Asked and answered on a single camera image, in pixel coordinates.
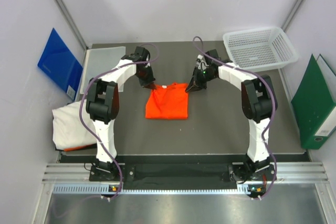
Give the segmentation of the orange t-shirt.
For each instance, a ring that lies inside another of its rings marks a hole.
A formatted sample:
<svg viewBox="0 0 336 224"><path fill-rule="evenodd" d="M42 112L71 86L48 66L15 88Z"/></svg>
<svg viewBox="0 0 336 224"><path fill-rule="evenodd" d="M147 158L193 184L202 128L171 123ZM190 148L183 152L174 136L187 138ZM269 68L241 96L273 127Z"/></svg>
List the orange t-shirt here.
<svg viewBox="0 0 336 224"><path fill-rule="evenodd" d="M186 120L188 118L187 83L156 86L145 106L146 119Z"/></svg>

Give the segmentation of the white plastic basket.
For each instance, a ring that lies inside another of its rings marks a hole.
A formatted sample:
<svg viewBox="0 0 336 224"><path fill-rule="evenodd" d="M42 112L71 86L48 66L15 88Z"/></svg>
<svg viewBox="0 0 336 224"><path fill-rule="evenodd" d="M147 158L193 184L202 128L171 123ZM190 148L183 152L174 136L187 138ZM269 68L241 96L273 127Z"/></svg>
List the white plastic basket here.
<svg viewBox="0 0 336 224"><path fill-rule="evenodd" d="M299 59L299 54L280 27L225 33L223 43L229 59L252 72L281 69Z"/></svg>

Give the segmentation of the white t-shirt stack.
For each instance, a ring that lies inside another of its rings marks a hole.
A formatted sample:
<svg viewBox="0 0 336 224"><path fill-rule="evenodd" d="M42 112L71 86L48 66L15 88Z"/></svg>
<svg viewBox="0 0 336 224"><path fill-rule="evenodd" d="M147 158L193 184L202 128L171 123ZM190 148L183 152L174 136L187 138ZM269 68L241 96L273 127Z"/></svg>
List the white t-shirt stack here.
<svg viewBox="0 0 336 224"><path fill-rule="evenodd" d="M82 125L79 108L78 101L52 110L52 139L56 149L72 151L97 143L96 138Z"/></svg>

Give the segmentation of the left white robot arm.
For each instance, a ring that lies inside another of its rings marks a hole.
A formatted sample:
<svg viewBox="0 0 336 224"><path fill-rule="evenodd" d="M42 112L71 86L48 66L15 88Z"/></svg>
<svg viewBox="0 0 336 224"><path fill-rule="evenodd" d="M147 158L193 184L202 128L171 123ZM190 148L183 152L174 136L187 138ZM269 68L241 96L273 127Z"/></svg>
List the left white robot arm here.
<svg viewBox="0 0 336 224"><path fill-rule="evenodd" d="M140 85L154 89L155 78L149 60L121 59L112 70L93 78L80 104L80 120L97 140L96 159L90 170L90 181L107 182L122 179L116 161L114 122L119 113L119 88L132 76Z"/></svg>

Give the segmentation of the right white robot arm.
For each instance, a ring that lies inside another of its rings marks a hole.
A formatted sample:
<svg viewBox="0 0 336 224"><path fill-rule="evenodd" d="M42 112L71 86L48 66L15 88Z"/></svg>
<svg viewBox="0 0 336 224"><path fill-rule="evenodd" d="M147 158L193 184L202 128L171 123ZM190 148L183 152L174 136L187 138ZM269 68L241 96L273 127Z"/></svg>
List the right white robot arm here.
<svg viewBox="0 0 336 224"><path fill-rule="evenodd" d="M240 184L256 180L270 166L268 150L269 128L277 102L269 76L256 76L240 70L233 63L198 63L185 89L190 93L207 88L207 83L219 78L235 86L241 92L241 107L249 122L249 146L243 168L232 171L233 179Z"/></svg>

